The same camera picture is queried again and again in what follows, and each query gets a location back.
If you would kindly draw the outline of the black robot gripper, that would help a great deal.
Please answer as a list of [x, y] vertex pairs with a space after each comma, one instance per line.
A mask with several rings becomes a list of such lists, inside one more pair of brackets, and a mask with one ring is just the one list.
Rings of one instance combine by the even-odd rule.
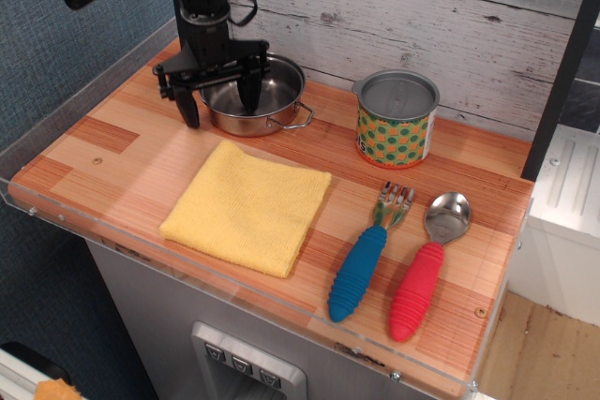
[[153, 68], [162, 97], [174, 100], [186, 125], [200, 127], [191, 90], [236, 81], [246, 113], [257, 110], [262, 80], [269, 71], [265, 40], [234, 40], [225, 21], [197, 24], [176, 19], [181, 50]]

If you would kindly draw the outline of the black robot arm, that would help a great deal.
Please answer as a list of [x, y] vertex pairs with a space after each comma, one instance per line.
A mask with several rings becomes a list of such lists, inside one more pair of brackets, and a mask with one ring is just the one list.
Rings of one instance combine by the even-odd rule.
[[264, 40], [234, 40], [230, 26], [247, 25], [258, 11], [256, 0], [174, 0], [181, 50], [156, 65], [160, 95], [173, 100], [187, 126], [200, 126], [193, 93], [235, 81], [243, 108], [258, 109], [269, 71]]

